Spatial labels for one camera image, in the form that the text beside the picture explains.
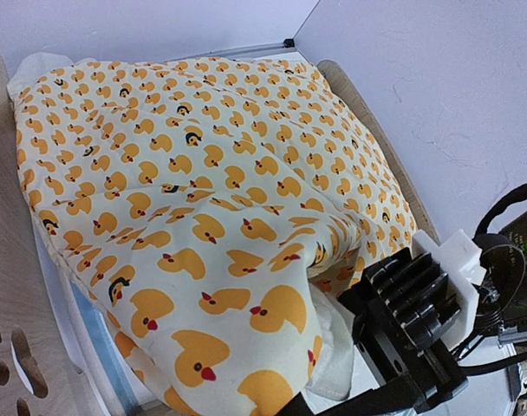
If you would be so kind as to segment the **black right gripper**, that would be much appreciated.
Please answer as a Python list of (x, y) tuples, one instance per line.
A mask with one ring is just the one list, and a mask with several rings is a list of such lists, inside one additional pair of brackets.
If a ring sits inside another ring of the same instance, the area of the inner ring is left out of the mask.
[(383, 302), (351, 302), (355, 312), (349, 342), (380, 386), (321, 411), (321, 415), (424, 413), (467, 386), (439, 331), (459, 312), (455, 302), (410, 305), (400, 314)]

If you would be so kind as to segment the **duck print mattress cushion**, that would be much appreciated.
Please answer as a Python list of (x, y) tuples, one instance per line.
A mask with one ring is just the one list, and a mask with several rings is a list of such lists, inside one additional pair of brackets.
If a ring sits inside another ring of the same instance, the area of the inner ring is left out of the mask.
[(348, 396), (338, 296), (417, 224), (316, 66), (57, 56), (8, 92), (33, 223), (151, 393), (200, 415)]

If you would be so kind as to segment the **wooden striped pet bed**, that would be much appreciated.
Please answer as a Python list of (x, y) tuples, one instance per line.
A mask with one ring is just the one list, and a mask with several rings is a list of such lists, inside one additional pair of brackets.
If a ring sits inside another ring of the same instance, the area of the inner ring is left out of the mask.
[[(431, 233), (425, 209), (381, 131), (352, 106), (348, 87), (310, 64), (377, 139), (416, 220), (413, 236)], [(98, 396), (111, 386), (109, 380), (97, 385), (98, 376), (128, 368), (140, 379), (120, 355), (102, 313), (58, 270), (33, 223), (17, 173), (9, 83), (0, 54), (0, 363), (9, 369), (0, 375), (0, 415), (96, 415)], [(303, 392), (276, 414), (287, 406), (305, 414)]]

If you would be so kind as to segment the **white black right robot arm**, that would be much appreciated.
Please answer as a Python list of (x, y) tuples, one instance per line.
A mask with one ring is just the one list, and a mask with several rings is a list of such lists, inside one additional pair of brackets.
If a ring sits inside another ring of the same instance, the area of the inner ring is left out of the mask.
[(355, 316), (352, 344), (378, 387), (329, 408), (331, 415), (432, 411), (461, 393), (472, 376), (494, 373), (527, 353), (464, 366), (491, 335), (516, 337), (527, 316), (527, 212), (497, 233), (491, 221), (527, 199), (527, 183), (504, 195), (473, 237), (457, 232), (436, 244), (424, 231), (410, 247), (362, 273), (340, 296)]

